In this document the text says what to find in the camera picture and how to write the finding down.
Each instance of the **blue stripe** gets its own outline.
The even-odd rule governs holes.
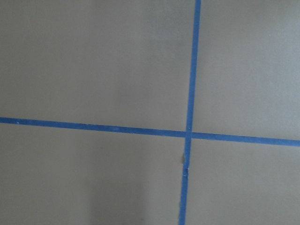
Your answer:
[[[200,11],[201,11],[201,0],[196,0],[195,14],[194,14],[191,69],[190,69],[190,79],[189,79],[189,89],[188,89],[187,126],[186,126],[186,138],[185,138],[185,145],[184,145],[185,160],[182,169],[179,225],[185,224],[186,211],[187,211],[188,171],[189,171],[189,159],[190,159],[190,152],[191,152],[192,132],[193,132],[193,115],[194,115],[194,100],[195,100],[195,84],[196,84],[196,75],[197,75]]]
[[[147,129],[147,128],[135,128],[135,127],[118,127],[118,126],[106,126],[106,125],[83,124],[83,123],[68,123],[68,122],[56,122],[56,121],[47,121],[47,120],[27,120],[27,119],[0,117],[0,123],[51,127],[51,128],[68,128],[68,129],[78,129],[78,130],[95,130],[95,131],[139,134],[139,135],[185,137],[184,131]]]
[[[300,147],[299,140],[277,139],[277,138],[267,138],[267,137],[249,137],[249,136],[237,136],[237,135],[193,133],[193,138],[216,140],[216,141],[227,141],[227,142],[259,143],[259,144],[286,145],[286,146]]]

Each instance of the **blue tape line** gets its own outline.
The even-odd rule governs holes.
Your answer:
[[[0,123],[51,127],[51,128],[68,128],[68,129],[78,129],[78,130],[95,130],[95,131],[139,134],[139,135],[185,137],[184,131],[135,128],[135,127],[118,127],[118,126],[94,125],[94,124],[83,124],[83,123],[68,123],[68,122],[56,122],[56,121],[47,121],[47,120],[28,120],[28,119],[0,117]]]
[[[219,135],[219,134],[207,134],[207,133],[194,132],[192,138],[205,139],[205,140],[216,140],[216,141],[226,141],[226,142],[259,143],[259,144],[286,145],[286,146],[300,147],[299,140],[277,139],[277,138],[267,138],[267,137]]]
[[[179,225],[185,224],[186,210],[187,210],[188,171],[189,171],[191,140],[192,140],[192,131],[193,131],[195,84],[196,84],[196,75],[197,75],[198,40],[199,40],[199,28],[200,28],[200,11],[201,11],[201,0],[195,0],[192,57],[191,57],[191,69],[190,69],[188,103],[187,103],[187,126],[186,126],[186,138],[185,138],[185,145],[184,145],[185,160],[182,169]]]

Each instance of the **blue painter's tape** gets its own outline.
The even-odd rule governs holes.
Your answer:
[[[184,146],[185,161],[182,169],[179,225],[185,224],[186,211],[187,211],[188,170],[189,170],[189,160],[190,160],[192,131],[193,131],[193,114],[194,114],[194,101],[195,101],[195,84],[196,84],[196,75],[197,75],[200,11],[201,11],[201,0],[195,0],[192,57],[191,57],[188,102],[187,102],[187,125],[186,125],[186,138],[185,138],[185,146]]]
[[[47,120],[28,120],[28,119],[0,117],[0,123],[30,125],[30,126],[40,126],[40,127],[50,127],[50,128],[95,130],[95,131],[106,131],[106,132],[138,134],[138,135],[185,137],[184,131],[147,129],[147,128],[135,128],[135,127],[118,127],[118,126],[106,126],[106,125],[83,124],[83,123],[68,123],[68,122],[56,122],[56,121],[47,121]]]
[[[244,143],[258,143],[258,144],[272,144],[272,145],[286,145],[300,147],[299,140],[277,139],[267,137],[250,137],[250,136],[237,136],[237,135],[219,135],[194,132],[192,138],[216,140],[226,142],[244,142]]]

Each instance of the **gray wall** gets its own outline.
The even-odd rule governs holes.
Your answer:
[[[194,131],[300,139],[299,9],[202,1]],[[184,131],[193,14],[193,0],[1,0],[0,116]],[[177,224],[184,138],[0,137],[0,224]],[[193,140],[186,224],[298,225],[299,150]]]

